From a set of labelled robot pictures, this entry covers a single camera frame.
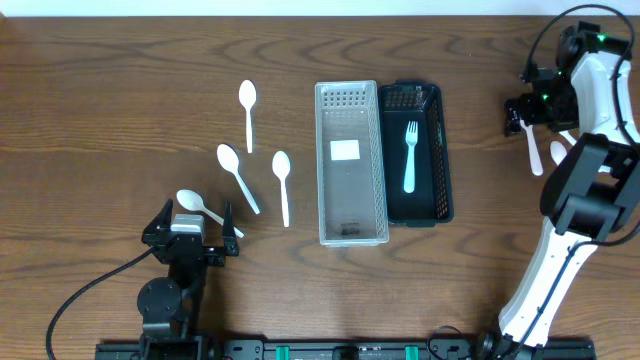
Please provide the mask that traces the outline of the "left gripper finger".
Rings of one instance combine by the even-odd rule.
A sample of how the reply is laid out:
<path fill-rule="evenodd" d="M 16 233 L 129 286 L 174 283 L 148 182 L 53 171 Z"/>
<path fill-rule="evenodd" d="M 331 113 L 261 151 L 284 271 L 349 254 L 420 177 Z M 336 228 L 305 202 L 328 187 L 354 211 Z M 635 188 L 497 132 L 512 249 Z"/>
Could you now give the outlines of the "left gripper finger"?
<path fill-rule="evenodd" d="M 171 216 L 173 213 L 173 200 L 168 199 L 161 211 L 154 219 L 144 228 L 144 235 L 158 235 L 167 232 L 171 225 Z"/>
<path fill-rule="evenodd" d="M 237 235 L 233 224 L 232 206 L 230 202 L 226 203 L 225 214 L 223 219 L 222 239 L 225 247 L 237 247 Z"/>

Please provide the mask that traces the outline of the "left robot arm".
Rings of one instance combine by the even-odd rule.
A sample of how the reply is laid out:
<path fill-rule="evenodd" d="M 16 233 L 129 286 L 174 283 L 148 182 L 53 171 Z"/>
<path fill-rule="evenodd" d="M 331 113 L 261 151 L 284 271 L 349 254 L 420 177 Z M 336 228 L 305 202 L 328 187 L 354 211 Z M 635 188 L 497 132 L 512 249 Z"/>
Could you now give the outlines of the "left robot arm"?
<path fill-rule="evenodd" d="M 135 359 L 212 359 L 208 338 L 196 333 L 199 307 L 207 270 L 222 267 L 230 256 L 239 255 L 233 229 L 232 206 L 226 205 L 221 246 L 204 244 L 204 220 L 196 216 L 172 215 L 167 201 L 145 227 L 141 241 L 162 264 L 168 275 L 147 282 L 137 296 L 143 317 L 140 350 Z"/>

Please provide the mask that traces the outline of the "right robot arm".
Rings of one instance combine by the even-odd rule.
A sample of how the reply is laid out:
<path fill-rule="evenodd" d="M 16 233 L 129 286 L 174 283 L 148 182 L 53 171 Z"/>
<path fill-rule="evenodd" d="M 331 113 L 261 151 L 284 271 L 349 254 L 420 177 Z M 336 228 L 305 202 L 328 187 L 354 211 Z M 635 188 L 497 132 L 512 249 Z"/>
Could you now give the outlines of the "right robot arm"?
<path fill-rule="evenodd" d="M 551 346 L 550 325 L 580 267 L 639 204 L 639 133 L 628 78 L 632 41 L 580 21 L 560 36 L 555 69 L 526 65 L 532 90 L 505 103 L 508 135 L 534 125 L 577 129 L 576 143 L 541 194 L 543 227 L 523 280 L 501 310 L 481 359 L 575 359 L 578 347 Z"/>

